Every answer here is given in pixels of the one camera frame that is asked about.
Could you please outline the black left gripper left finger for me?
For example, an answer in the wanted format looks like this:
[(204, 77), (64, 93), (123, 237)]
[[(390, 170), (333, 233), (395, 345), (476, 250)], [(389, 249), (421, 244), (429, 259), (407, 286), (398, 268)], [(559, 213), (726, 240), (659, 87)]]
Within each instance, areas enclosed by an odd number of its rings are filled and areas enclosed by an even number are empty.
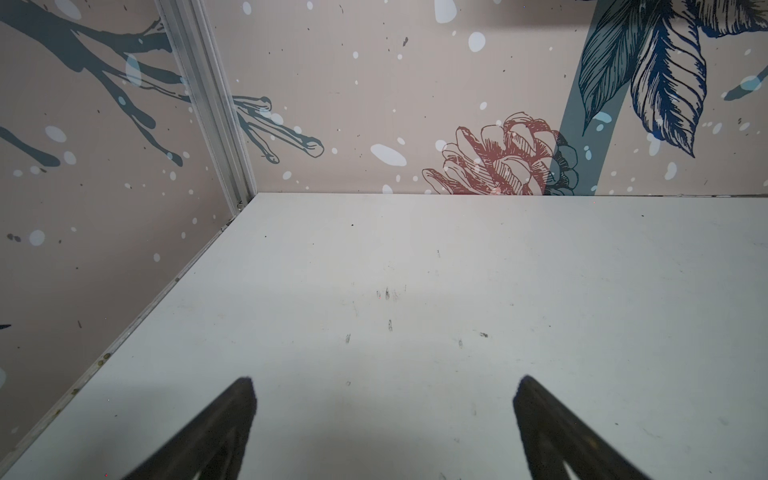
[(256, 412), (253, 381), (241, 377), (126, 478), (236, 480)]

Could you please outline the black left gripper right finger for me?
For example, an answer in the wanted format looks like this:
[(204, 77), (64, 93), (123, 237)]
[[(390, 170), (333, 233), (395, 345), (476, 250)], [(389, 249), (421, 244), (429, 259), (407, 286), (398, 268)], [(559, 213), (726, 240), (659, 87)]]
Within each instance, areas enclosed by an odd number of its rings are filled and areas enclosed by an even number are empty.
[(512, 406), (533, 479), (648, 477), (532, 376), (521, 379)]

